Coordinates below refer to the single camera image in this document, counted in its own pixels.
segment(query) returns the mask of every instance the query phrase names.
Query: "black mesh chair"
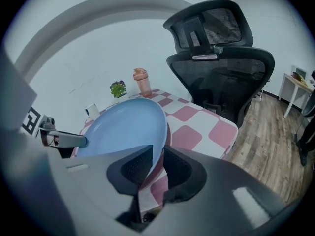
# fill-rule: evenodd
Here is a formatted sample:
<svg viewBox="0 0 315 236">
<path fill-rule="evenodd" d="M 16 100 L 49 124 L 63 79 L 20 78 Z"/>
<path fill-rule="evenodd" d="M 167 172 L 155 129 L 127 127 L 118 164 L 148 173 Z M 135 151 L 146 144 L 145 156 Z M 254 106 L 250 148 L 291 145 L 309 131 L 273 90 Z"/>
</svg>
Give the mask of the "black mesh chair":
<svg viewBox="0 0 315 236">
<path fill-rule="evenodd" d="M 251 47 L 252 33 L 239 6 L 229 0 L 202 2 L 163 26 L 172 33 L 178 53 L 167 64 L 193 102 L 240 128 L 275 62 L 269 52 Z"/>
</svg>

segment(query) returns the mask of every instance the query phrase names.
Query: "oval blue tray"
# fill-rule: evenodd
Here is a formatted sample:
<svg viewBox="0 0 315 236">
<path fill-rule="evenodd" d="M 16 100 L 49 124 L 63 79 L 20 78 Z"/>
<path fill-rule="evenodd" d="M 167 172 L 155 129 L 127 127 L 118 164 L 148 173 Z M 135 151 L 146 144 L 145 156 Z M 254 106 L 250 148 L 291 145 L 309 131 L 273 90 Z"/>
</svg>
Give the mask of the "oval blue tray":
<svg viewBox="0 0 315 236">
<path fill-rule="evenodd" d="M 86 147 L 77 156 L 108 154 L 142 145 L 153 145 L 150 172 L 156 166 L 167 136 L 167 121 L 162 107 L 145 98 L 124 101 L 106 110 L 84 135 Z"/>
</svg>

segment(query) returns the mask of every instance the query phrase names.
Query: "plant pot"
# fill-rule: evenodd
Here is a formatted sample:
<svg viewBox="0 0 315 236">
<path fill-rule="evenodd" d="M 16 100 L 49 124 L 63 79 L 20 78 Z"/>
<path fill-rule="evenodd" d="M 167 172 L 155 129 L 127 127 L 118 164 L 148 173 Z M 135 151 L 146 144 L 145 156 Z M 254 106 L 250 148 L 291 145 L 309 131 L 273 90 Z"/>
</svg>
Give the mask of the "plant pot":
<svg viewBox="0 0 315 236">
<path fill-rule="evenodd" d="M 119 98 L 116 98 L 117 103 L 121 103 L 121 102 L 126 101 L 126 100 L 129 100 L 129 95 L 127 93 L 120 96 Z"/>
</svg>

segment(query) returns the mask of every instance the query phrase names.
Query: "table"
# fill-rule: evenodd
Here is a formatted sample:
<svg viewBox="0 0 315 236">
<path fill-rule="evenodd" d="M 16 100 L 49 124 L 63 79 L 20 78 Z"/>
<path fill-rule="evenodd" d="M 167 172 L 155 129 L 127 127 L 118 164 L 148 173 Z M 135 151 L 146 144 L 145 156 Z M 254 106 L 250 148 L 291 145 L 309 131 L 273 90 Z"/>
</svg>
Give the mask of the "table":
<svg viewBox="0 0 315 236">
<path fill-rule="evenodd" d="M 300 81 L 298 81 L 297 79 L 294 79 L 291 75 L 288 75 L 288 74 L 284 74 L 283 76 L 283 80 L 282 80 L 282 85 L 281 85 L 281 89 L 280 89 L 280 94 L 279 94 L 279 100 L 281 100 L 281 94 L 282 94 L 282 90 L 284 88 L 284 82 L 285 80 L 288 79 L 289 81 L 293 82 L 295 84 L 295 87 L 294 87 L 294 90 L 293 90 L 293 94 L 292 94 L 292 97 L 290 99 L 290 103 L 285 111 L 285 114 L 284 114 L 284 118 L 287 117 L 287 115 L 289 114 L 290 112 L 290 109 L 292 107 L 292 104 L 295 100 L 295 96 L 296 96 L 296 93 L 297 93 L 297 90 L 298 88 L 301 88 L 302 90 L 308 92 L 308 93 L 312 93 L 314 88 L 313 87 L 309 87 L 309 86 L 306 86 L 305 84 L 301 83 Z"/>
<path fill-rule="evenodd" d="M 153 90 L 150 98 L 165 111 L 168 123 L 167 145 L 186 148 L 215 158 L 223 158 L 230 152 L 238 133 L 234 123 L 159 89 Z M 92 120 L 86 121 L 80 135 L 84 135 L 92 123 Z M 77 148 L 71 157 L 75 157 L 76 153 Z M 162 154 L 157 166 L 140 188 L 138 195 L 140 212 L 144 213 L 161 206 L 163 194 L 167 190 L 168 180 L 163 168 Z"/>
</svg>

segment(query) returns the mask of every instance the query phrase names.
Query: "green plant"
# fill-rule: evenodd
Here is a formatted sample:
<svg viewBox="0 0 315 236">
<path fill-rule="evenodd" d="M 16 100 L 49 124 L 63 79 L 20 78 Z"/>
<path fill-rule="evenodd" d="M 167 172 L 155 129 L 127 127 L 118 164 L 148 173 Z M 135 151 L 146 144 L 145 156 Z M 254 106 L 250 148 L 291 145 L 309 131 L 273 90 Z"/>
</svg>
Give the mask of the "green plant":
<svg viewBox="0 0 315 236">
<path fill-rule="evenodd" d="M 111 93 L 114 96 L 114 98 L 119 98 L 127 93 L 126 91 L 126 85 L 123 81 L 116 81 L 111 86 Z"/>
</svg>

